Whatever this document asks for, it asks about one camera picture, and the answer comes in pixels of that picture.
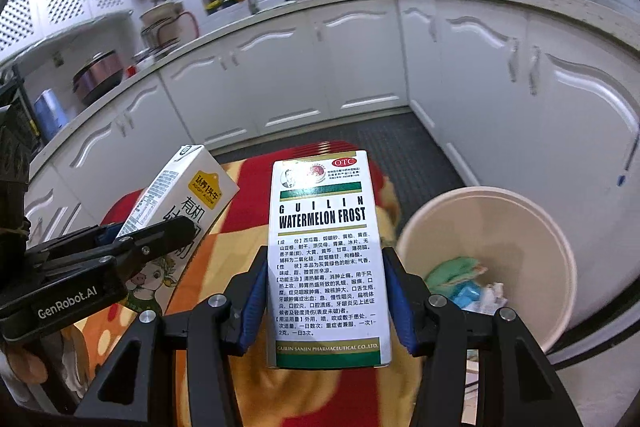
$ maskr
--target green cloth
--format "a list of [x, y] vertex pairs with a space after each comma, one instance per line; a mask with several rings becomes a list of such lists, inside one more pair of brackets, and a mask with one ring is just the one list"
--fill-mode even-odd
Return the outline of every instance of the green cloth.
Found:
[[456, 257], [438, 264], [424, 277], [424, 282], [431, 293], [450, 298], [460, 283], [473, 280], [485, 271], [478, 259]]

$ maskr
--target guilin watermelon frost box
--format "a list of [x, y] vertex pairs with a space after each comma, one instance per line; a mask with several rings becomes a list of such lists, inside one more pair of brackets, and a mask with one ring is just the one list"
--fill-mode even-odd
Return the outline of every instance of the guilin watermelon frost box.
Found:
[[268, 264], [270, 367], [390, 363], [385, 275], [365, 151], [274, 163]]

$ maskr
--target red patch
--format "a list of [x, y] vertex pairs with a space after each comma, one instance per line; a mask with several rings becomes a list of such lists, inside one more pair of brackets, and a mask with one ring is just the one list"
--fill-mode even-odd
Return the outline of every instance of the red patch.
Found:
[[350, 165], [356, 165], [358, 160], [356, 158], [338, 158], [331, 162], [334, 167], [348, 167]]

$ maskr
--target blue gripper pad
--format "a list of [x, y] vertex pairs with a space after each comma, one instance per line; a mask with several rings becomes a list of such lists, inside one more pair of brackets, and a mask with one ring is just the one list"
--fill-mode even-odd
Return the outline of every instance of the blue gripper pad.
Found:
[[242, 311], [239, 347], [244, 354], [255, 342], [267, 300], [267, 263], [263, 263]]
[[391, 319], [394, 322], [400, 343], [406, 347], [410, 355], [415, 356], [418, 340], [415, 336], [414, 311], [404, 294], [398, 273], [396, 273], [386, 256], [383, 256], [383, 262], [385, 266], [386, 299]]
[[95, 238], [96, 247], [104, 247], [105, 245], [113, 243], [123, 224], [124, 223], [114, 223], [113, 225], [108, 225], [104, 232]]

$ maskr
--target blue container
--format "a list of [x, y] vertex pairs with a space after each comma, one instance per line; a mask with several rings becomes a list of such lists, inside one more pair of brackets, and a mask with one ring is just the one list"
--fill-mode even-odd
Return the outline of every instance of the blue container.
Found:
[[60, 129], [69, 123], [53, 89], [44, 90], [33, 104], [33, 109], [47, 141], [50, 141]]

